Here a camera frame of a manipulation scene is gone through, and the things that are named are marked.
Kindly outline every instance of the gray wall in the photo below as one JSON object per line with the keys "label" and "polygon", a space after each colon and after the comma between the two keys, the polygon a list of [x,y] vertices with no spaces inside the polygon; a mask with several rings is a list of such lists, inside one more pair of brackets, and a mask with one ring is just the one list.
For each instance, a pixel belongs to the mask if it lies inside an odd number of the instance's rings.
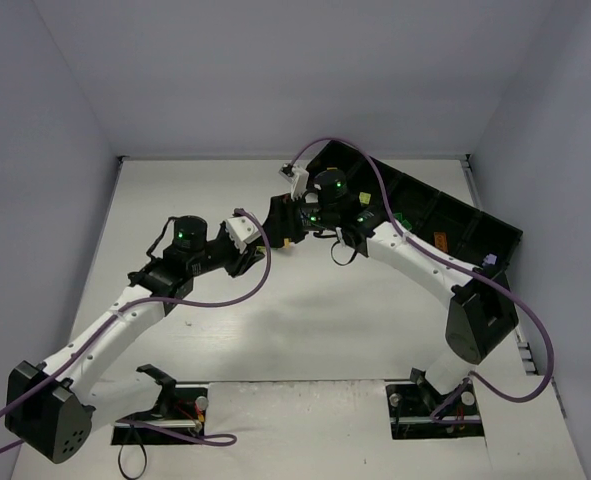
{"label": "gray wall", "polygon": [[550,329],[591,478],[591,1],[556,2],[472,164],[484,207],[524,229],[513,287]]}
{"label": "gray wall", "polygon": [[[0,0],[0,407],[9,371],[70,329],[115,174],[35,6]],[[0,446],[13,439],[0,422]],[[0,479],[15,457],[0,457]]]}
{"label": "gray wall", "polygon": [[552,0],[35,0],[118,153],[469,153]]}

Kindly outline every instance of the white wall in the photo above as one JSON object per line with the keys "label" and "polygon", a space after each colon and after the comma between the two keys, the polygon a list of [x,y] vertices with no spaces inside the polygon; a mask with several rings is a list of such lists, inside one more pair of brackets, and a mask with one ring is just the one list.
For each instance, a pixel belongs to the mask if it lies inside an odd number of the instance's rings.
{"label": "white wall", "polygon": [[0,408],[10,370],[70,329],[116,167],[33,3],[0,0]]}
{"label": "white wall", "polygon": [[35,0],[120,154],[477,145],[552,0]]}
{"label": "white wall", "polygon": [[556,2],[472,165],[484,207],[524,229],[512,285],[550,329],[591,478],[591,1]]}

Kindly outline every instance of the table surface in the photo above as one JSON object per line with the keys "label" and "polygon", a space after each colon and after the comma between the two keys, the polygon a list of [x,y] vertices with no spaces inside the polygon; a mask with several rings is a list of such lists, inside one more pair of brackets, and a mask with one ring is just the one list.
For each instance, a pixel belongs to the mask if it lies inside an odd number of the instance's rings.
{"label": "table surface", "polygon": [[[455,160],[387,161],[471,203]],[[126,274],[171,215],[193,214],[212,238],[233,208],[263,220],[271,196],[287,185],[281,162],[127,161],[109,212],[72,336],[119,295]],[[120,378],[152,363],[179,381],[211,382],[208,433],[239,437],[230,448],[148,447],[144,478],[555,478],[582,479],[554,392],[524,405],[477,388],[486,438],[393,441],[383,379],[408,378],[447,348],[446,312],[418,285],[385,265],[330,258],[330,240],[307,238],[274,252],[264,289],[226,309],[178,307],[140,337],[106,372]],[[338,256],[348,252],[338,252]],[[259,280],[213,272],[196,279],[191,300],[237,297]],[[524,373],[513,336],[478,368],[496,385],[526,393],[539,381]],[[14,480],[120,479],[110,427],[56,466],[23,447]],[[137,471],[136,449],[126,449]]]}

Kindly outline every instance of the white table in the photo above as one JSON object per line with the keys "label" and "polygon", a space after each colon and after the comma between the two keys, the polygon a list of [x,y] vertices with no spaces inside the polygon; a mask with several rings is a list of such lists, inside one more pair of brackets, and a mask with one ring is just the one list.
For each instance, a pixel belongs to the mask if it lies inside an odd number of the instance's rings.
{"label": "white table", "polygon": [[[458,161],[388,163],[471,203]],[[203,217],[211,238],[234,207],[263,221],[269,198],[287,189],[280,164],[127,161],[72,335],[116,298],[126,273],[144,265],[168,216]],[[336,266],[329,242],[307,238],[275,252],[269,282],[241,305],[178,307],[109,369],[106,376],[118,378],[152,363],[180,381],[212,382],[206,429],[239,437],[230,448],[148,447],[145,478],[584,478],[550,388],[515,405],[478,386],[485,439],[391,440],[383,379],[408,378],[412,367],[436,358],[445,346],[446,312],[381,264],[358,258]],[[200,277],[190,298],[236,297],[262,269],[238,279],[224,272]],[[539,381],[524,373],[512,336],[479,371],[514,394]],[[101,429],[59,466],[23,447],[13,479],[120,479],[110,433]],[[136,471],[137,450],[126,457]]]}

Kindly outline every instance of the black electronics box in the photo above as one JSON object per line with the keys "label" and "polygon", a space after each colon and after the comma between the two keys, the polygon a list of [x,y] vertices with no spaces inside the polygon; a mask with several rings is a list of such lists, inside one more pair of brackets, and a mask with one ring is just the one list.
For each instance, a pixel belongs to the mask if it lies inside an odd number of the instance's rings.
{"label": "black electronics box", "polygon": [[[508,266],[522,237],[521,230],[373,160],[386,184],[393,213],[400,214],[418,237],[464,262],[482,265],[488,255],[494,255],[496,267],[504,270]],[[373,169],[357,150],[331,141],[306,170],[313,179],[329,168],[346,174],[349,190],[359,192],[365,205],[382,204]]]}

